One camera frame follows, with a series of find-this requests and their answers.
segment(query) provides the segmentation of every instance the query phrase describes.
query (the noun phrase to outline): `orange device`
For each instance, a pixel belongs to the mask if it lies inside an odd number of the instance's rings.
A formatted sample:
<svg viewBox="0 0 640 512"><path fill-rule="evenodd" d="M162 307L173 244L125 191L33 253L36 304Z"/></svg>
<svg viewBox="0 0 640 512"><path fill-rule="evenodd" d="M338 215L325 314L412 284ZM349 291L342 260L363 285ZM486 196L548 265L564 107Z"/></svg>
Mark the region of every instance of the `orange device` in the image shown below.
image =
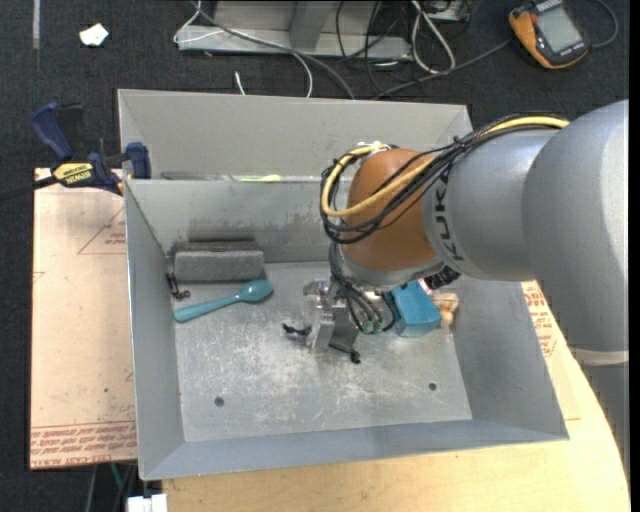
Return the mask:
<svg viewBox="0 0 640 512"><path fill-rule="evenodd" d="M525 50L545 68L571 66L589 51L589 41L564 0L528 0L511 11L509 24Z"/></svg>

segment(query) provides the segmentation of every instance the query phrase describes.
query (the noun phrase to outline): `blue spoon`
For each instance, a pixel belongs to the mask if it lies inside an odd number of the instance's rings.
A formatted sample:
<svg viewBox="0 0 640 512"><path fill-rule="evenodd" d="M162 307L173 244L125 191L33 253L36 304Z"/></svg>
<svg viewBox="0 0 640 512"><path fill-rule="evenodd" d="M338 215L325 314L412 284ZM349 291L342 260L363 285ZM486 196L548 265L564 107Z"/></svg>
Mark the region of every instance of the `blue spoon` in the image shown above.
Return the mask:
<svg viewBox="0 0 640 512"><path fill-rule="evenodd" d="M245 284L235 295L176 309L173 312L173 318L176 322L186 322L236 302L259 302L266 299L272 292L273 286L269 281L256 279Z"/></svg>

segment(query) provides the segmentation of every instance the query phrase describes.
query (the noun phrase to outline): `blue block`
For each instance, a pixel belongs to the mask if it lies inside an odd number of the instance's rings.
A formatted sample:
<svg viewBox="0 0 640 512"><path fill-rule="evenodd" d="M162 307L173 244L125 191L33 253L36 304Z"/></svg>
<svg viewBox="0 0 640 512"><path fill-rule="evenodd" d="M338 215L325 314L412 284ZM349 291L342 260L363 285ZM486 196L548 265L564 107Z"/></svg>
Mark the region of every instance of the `blue block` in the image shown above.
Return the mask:
<svg viewBox="0 0 640 512"><path fill-rule="evenodd" d="M440 326L442 315L417 281L391 291L396 308L396 330L403 337L420 337Z"/></svg>

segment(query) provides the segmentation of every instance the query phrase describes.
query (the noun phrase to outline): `gray foam block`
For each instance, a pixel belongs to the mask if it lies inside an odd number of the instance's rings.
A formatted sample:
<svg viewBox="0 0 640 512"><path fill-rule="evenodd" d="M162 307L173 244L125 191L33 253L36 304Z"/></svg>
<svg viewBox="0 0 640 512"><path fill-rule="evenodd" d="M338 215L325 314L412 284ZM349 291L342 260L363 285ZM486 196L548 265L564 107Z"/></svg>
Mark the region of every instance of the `gray foam block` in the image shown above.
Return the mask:
<svg viewBox="0 0 640 512"><path fill-rule="evenodd" d="M178 281L246 281L262 275L264 253L251 242L205 242L177 246Z"/></svg>

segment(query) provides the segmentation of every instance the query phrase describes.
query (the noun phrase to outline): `yellow cable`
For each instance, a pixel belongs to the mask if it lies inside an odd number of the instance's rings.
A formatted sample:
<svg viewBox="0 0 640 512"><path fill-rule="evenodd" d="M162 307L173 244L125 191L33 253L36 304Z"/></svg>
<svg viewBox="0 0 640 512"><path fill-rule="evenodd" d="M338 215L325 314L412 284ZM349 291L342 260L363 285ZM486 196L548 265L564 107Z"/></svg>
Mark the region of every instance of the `yellow cable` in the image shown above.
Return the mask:
<svg viewBox="0 0 640 512"><path fill-rule="evenodd" d="M564 119L558 119L557 117L547 117L547 116L531 116L531 117L520 117L517 119L512 119L510 121L505 121L504 123L500 123L492 128L489 128L485 132L482 132L481 135L486 135L488 133L493 133L497 130L504 130L506 128L513 128L514 126L522 126L527 124L539 124L542 126L550 126L552 128L564 128L569 124L569 121Z"/></svg>
<svg viewBox="0 0 640 512"><path fill-rule="evenodd" d="M516 126L531 125L531 124L539 124L541 126L549 126L552 128L561 129L567 126L569 124L569 121L566 121L564 119L558 119L556 117L547 117L547 116L521 117L517 119L512 119L510 121L505 121L496 126L493 126L488 130L482 132L481 135L487 135L497 130L504 130L507 128L513 128ZM379 144L379 145L373 144L371 146L357 148L347 153L344 157L342 157L338 161L336 166L331 171L331 174L327 178L325 186L322 190L321 206L322 206L322 211L325 213L325 215L327 215L328 217L348 217L349 215L355 215L356 213L361 212L365 208L369 207L371 204L378 201L381 197L389 194L390 192L393 192L398 187L410 182L414 177L420 174L431 162L429 161L425 164L419 165L412 171L402 176L400 179L397 179L389 183L386 187L384 187L383 189L379 190L372 196L368 197L367 199L364 199L363 201L359 202L356 205L353 205L349 208L345 208L344 210L332 210L331 206L329 205L329 190L333 186L333 183L336 180L336 178L340 176L340 174L342 174L342 172L345 169L345 166L355 157L358 157L360 155L364 155L372 151L375 151L377 149L382 149L385 147L387 146L384 144Z"/></svg>

